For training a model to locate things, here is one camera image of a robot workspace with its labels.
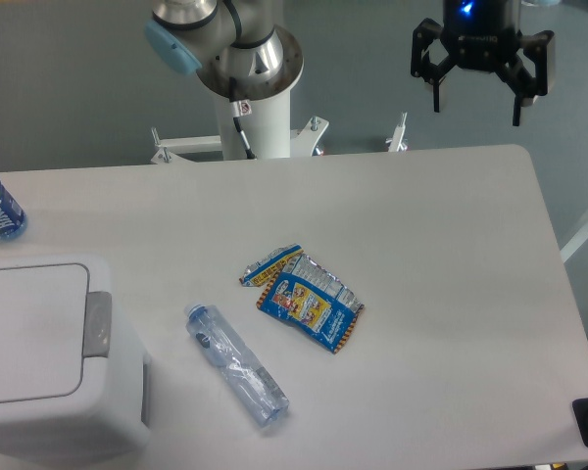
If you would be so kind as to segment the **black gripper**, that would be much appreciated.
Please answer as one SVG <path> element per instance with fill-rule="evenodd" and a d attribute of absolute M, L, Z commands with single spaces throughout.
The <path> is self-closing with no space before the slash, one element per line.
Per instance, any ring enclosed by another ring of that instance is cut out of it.
<path fill-rule="evenodd" d="M 443 25 L 426 18 L 413 31 L 411 75 L 431 86 L 433 109 L 442 109 L 442 83 L 454 67 L 493 72 L 514 93 L 513 126 L 521 109 L 546 96 L 555 81 L 555 33 L 519 32 L 520 2 L 449 0 L 443 2 Z M 434 63 L 430 47 L 437 41 L 447 55 Z"/>

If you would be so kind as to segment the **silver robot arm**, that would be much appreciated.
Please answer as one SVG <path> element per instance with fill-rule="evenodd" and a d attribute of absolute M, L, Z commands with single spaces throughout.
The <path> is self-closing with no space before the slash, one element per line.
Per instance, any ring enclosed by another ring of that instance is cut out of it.
<path fill-rule="evenodd" d="M 275 39 L 267 1 L 156 1 L 145 36 L 171 69 L 203 71 L 226 49 L 263 48 Z M 555 35 L 524 35 L 517 1 L 446 1 L 443 21 L 423 20 L 414 30 L 411 75 L 440 95 L 453 68 L 496 74 L 514 93 L 513 124 L 520 110 L 553 86 Z"/>

